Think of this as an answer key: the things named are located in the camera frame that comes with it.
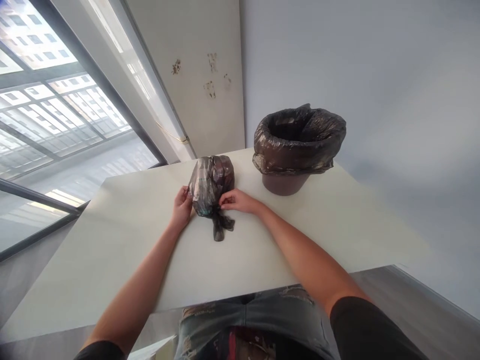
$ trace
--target trash can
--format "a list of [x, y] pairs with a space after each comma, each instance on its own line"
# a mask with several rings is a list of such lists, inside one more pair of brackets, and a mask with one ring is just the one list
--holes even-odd
[[310, 104], [274, 112], [256, 128], [252, 161], [270, 192], [292, 195], [334, 166], [346, 134], [341, 116]]

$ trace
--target black garbage bag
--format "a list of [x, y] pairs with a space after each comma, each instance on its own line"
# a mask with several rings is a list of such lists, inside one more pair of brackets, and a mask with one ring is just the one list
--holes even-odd
[[233, 190], [234, 186], [234, 166], [228, 156], [204, 156], [198, 159], [188, 188], [198, 216], [213, 220], [213, 239], [216, 242], [224, 239], [224, 229], [234, 230], [235, 220], [222, 215], [219, 205], [222, 194]]
[[310, 104], [274, 112], [256, 128], [253, 164], [265, 175], [323, 174], [346, 134], [342, 117]]

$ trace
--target black sleeve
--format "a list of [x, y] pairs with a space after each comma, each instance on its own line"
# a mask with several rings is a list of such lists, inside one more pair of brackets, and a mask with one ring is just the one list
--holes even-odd
[[387, 315], [362, 298], [338, 300], [330, 323], [341, 360], [427, 359]]
[[122, 350], [110, 341], [97, 341], [82, 349], [73, 360], [124, 360]]

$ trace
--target distressed jeans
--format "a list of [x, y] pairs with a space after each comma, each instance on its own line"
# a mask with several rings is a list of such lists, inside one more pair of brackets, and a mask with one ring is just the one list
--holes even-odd
[[186, 307], [175, 360], [194, 359], [220, 331], [231, 326], [275, 332], [333, 359], [320, 309], [301, 285]]

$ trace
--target plastic bag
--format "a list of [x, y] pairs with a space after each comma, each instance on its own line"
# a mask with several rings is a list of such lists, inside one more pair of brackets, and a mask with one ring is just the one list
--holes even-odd
[[213, 220], [213, 239], [216, 242], [224, 239], [224, 229], [234, 230], [235, 220], [222, 215], [219, 205], [222, 194], [233, 190], [234, 186], [234, 166], [228, 156], [204, 156], [198, 159], [188, 188], [198, 216]]
[[252, 161], [266, 175], [323, 174], [346, 134], [342, 117], [310, 104], [274, 112], [256, 128]]

